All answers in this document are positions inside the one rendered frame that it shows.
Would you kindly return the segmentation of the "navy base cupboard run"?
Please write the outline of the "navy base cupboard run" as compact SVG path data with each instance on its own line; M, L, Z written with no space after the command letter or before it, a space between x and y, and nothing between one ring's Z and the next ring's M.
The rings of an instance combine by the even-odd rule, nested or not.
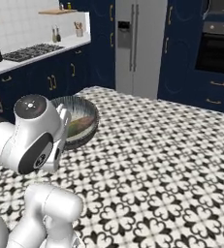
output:
M87 85L88 45L61 52L0 75L0 116L15 122L14 104L25 95L49 100L71 96Z

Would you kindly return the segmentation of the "grey utensil pot with tools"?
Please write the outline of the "grey utensil pot with tools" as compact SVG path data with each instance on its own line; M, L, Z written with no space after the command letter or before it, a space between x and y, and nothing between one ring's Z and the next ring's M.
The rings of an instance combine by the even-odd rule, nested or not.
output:
M83 36L82 23L81 22L74 22L74 24L75 24L75 27L76 27L77 37L82 37Z

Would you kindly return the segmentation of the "tall navy cupboard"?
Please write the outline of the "tall navy cupboard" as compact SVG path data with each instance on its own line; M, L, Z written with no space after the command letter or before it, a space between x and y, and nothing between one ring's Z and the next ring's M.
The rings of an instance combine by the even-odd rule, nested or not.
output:
M58 0L68 8L89 12L90 85L115 89L115 0Z

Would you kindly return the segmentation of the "wooden wall shelf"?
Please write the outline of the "wooden wall shelf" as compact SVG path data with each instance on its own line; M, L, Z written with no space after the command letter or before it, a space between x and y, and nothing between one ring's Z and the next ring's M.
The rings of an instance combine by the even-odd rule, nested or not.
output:
M46 10L46 11L39 11L39 15L65 15L69 13L76 13L77 10Z

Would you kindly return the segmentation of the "dark grey bowl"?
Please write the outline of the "dark grey bowl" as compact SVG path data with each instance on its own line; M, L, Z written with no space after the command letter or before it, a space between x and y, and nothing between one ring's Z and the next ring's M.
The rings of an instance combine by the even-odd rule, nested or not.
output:
M93 138L98 130L99 111L92 102L80 96L59 97L51 102L55 107L63 104L71 113L65 150L77 149Z

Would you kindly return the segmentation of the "black built-in oven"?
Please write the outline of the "black built-in oven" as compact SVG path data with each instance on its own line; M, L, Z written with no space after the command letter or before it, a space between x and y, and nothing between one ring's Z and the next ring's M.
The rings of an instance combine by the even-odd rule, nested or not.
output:
M224 74L224 22L204 23L196 69Z

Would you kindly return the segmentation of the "black built-in upper appliance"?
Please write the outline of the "black built-in upper appliance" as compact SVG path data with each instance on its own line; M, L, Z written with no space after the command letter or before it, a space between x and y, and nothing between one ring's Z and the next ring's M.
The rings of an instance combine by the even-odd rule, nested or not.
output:
M203 0L203 19L209 16L224 16L224 0Z

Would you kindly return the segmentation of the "black gas hob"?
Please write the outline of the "black gas hob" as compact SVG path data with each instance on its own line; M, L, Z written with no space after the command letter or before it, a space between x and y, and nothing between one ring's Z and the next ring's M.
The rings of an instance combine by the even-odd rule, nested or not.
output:
M49 45L49 44L37 44L26 48L21 48L16 51L5 53L2 55L4 60L13 62L23 62L32 58L44 56L49 53L53 53L59 49L63 49L63 46Z

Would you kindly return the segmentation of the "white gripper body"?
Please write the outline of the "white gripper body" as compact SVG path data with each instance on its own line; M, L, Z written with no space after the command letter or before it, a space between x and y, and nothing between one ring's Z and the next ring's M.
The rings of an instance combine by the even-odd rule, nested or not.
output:
M55 135L53 136L54 143L57 145L57 147L60 150L63 150L66 138L68 136L68 128L69 123L71 122L71 113L68 111L68 109L63 105L60 104L56 108L59 118L60 118L60 126L57 129Z

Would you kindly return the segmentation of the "navy oven cupboard stack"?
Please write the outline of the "navy oven cupboard stack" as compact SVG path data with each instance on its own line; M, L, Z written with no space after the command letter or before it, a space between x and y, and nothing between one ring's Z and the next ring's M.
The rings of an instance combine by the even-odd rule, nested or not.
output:
M168 0L157 97L161 100L224 112L224 74L196 69L206 21L203 0Z

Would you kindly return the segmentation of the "grey double-door fridge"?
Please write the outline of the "grey double-door fridge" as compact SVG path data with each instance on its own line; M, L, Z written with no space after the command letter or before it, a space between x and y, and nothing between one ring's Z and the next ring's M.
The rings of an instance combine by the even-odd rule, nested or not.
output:
M115 0L115 87L156 99L168 0Z

